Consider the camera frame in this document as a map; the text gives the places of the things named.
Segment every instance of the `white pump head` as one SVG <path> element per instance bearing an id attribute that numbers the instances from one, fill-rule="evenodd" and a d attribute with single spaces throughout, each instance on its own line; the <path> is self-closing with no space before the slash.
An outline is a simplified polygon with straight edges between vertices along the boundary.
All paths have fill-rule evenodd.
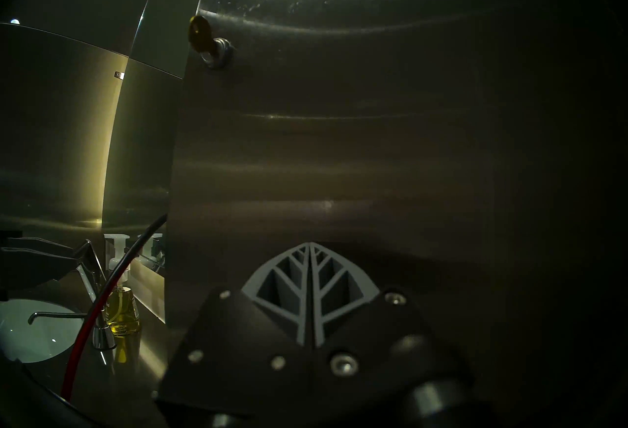
<path id="1" fill-rule="evenodd" d="M 150 238 L 144 244 L 144 247 L 142 248 L 142 255 L 154 260 L 155 258 L 153 257 L 153 239 L 159 239 L 159 237 L 162 237 L 162 236 L 163 234 L 161 233 L 151 235 Z"/>
<path id="2" fill-rule="evenodd" d="M 129 236 L 125 234 L 105 234 L 105 239 L 114 240 L 114 250 L 116 251 L 114 259 L 118 259 L 116 264 L 118 264 L 118 262 L 122 259 L 122 256 L 124 256 L 124 248 L 126 247 L 126 240 L 128 238 Z"/>
<path id="3" fill-rule="evenodd" d="M 125 234 L 105 234 L 105 239 L 113 239 L 114 240 L 114 250 L 116 254 L 109 259 L 108 268 L 110 271 L 113 271 L 118 263 L 121 261 L 122 257 L 124 257 L 124 247 L 126 246 L 126 240 L 129 238 L 128 235 Z M 120 283 L 125 282 L 129 279 L 129 266 L 120 276 Z"/>

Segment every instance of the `curved metal surface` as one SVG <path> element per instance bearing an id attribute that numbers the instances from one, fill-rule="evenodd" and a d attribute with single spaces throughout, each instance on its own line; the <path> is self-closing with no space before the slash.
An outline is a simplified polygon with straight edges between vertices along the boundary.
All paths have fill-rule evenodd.
<path id="1" fill-rule="evenodd" d="M 128 58 L 0 24 L 0 230 L 102 243 L 109 142 Z"/>
<path id="2" fill-rule="evenodd" d="M 200 0 L 199 11 L 235 53 L 219 73 L 188 58 L 170 327 L 184 331 L 213 285 L 241 287 L 314 240 L 378 287 L 413 285 L 508 424 L 623 345 L 608 330 L 599 348 L 577 340 L 621 298 L 625 43 L 603 0 Z"/>

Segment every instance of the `yellow liquid soap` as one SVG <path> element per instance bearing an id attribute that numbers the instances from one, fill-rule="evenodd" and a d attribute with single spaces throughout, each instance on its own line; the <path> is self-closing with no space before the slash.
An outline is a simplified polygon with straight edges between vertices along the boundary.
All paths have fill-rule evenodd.
<path id="1" fill-rule="evenodd" d="M 109 295 L 105 306 L 105 318 L 116 336 L 130 335 L 139 331 L 139 313 L 133 291 L 127 286 L 118 286 Z"/>

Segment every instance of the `soap dispenser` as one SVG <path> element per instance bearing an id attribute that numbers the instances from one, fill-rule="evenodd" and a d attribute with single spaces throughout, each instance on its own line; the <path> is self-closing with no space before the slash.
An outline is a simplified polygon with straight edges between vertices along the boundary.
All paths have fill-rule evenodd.
<path id="1" fill-rule="evenodd" d="M 153 255 L 153 240 L 159 239 L 162 236 L 162 233 L 156 233 L 151 235 L 151 237 L 146 241 L 144 247 L 142 248 L 142 254 L 135 259 L 137 262 L 143 264 L 148 269 L 151 269 L 153 271 L 158 269 L 157 259 Z"/>
<path id="2" fill-rule="evenodd" d="M 125 234 L 105 234 L 105 239 L 114 240 L 116 251 L 115 256 L 109 260 L 110 274 L 124 256 L 124 247 L 128 238 L 129 236 Z M 130 267 L 120 276 L 118 284 L 109 295 L 107 306 L 105 306 L 105 318 L 116 336 L 130 335 L 139 331 L 139 313 L 135 304 L 135 296 L 131 288 L 126 285 L 129 279 L 129 269 Z"/>

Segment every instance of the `keyhole lock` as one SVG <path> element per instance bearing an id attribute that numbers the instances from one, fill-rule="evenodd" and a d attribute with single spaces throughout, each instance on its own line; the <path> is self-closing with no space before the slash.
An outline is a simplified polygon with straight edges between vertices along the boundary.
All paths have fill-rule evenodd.
<path id="1" fill-rule="evenodd" d="M 224 68 L 233 55 L 233 46 L 224 38 L 212 38 L 212 28 L 201 15 L 190 19 L 188 41 L 212 69 Z"/>

